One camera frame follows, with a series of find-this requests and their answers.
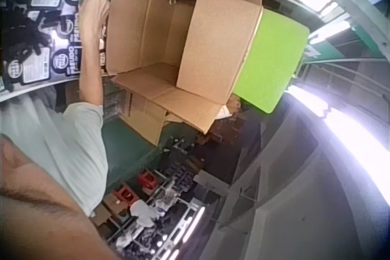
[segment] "red object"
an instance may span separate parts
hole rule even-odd
[[[157,186],[157,178],[156,176],[149,170],[146,170],[142,174],[138,175],[138,182],[147,189],[155,189]]]
[[[136,193],[125,183],[123,183],[123,187],[119,191],[113,191],[113,193],[118,199],[122,200],[129,206],[140,199]]]

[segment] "lime green panel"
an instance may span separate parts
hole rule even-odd
[[[233,92],[264,112],[272,112],[298,65],[308,36],[307,27],[264,9]]]

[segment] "hand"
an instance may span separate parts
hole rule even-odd
[[[80,8],[80,36],[83,46],[99,44],[102,26],[107,19],[110,3],[107,0],[84,0]]]

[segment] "open cardboard box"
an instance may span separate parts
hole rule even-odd
[[[163,127],[170,122],[183,122],[164,108],[139,94],[127,92],[124,111],[119,117],[151,144],[157,146]]]
[[[206,133],[232,93],[261,0],[111,0],[113,81]]]

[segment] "light green shirt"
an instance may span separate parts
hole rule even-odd
[[[64,187],[89,216],[101,202],[107,181],[102,106],[76,103],[60,114],[38,96],[25,94],[1,104],[0,111],[0,132]]]

